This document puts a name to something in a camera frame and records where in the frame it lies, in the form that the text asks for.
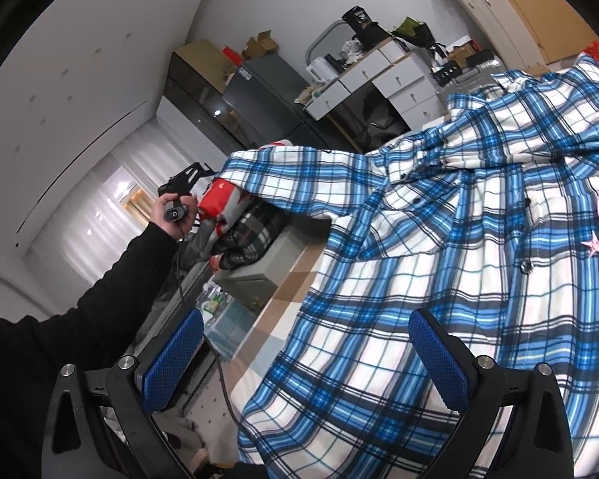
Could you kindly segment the left forearm black sleeve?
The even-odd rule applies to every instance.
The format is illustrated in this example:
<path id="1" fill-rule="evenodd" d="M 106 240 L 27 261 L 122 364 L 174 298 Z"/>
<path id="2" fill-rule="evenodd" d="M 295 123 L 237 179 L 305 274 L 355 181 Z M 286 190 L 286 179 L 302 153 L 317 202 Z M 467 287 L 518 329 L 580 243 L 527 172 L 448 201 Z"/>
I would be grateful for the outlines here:
<path id="1" fill-rule="evenodd" d="M 175 226 L 150 223 L 65 314 L 0 318 L 0 478 L 37 478 L 61 368 L 113 366 L 150 313 L 177 252 Z"/>

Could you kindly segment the person's left hand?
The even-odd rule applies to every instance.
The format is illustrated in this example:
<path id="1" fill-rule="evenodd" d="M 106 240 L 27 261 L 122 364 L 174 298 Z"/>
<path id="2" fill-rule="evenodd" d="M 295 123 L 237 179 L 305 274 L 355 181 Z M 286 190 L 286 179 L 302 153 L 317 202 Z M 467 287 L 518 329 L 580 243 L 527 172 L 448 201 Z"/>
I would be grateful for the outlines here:
<path id="1" fill-rule="evenodd" d="M 174 240 L 184 238 L 192 229 L 198 211 L 196 195 L 180 196 L 166 192 L 153 203 L 150 221 Z"/>

